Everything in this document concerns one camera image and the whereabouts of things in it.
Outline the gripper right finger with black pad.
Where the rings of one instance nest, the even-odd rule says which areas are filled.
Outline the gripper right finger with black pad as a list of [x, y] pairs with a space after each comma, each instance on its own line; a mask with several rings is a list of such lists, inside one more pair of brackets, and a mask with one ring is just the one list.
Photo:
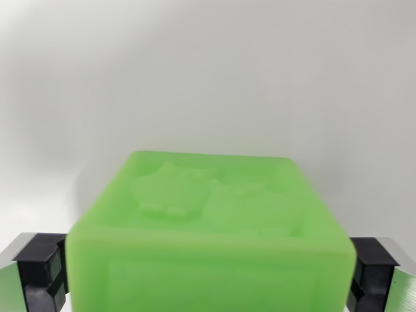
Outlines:
[[356, 267], [349, 311], [415, 312], [415, 261], [391, 238], [352, 237]]

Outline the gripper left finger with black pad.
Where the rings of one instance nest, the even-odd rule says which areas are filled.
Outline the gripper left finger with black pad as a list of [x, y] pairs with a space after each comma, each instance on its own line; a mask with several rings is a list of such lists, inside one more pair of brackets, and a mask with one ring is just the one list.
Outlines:
[[63, 233], [20, 233], [1, 252], [1, 311], [61, 311], [69, 293]]

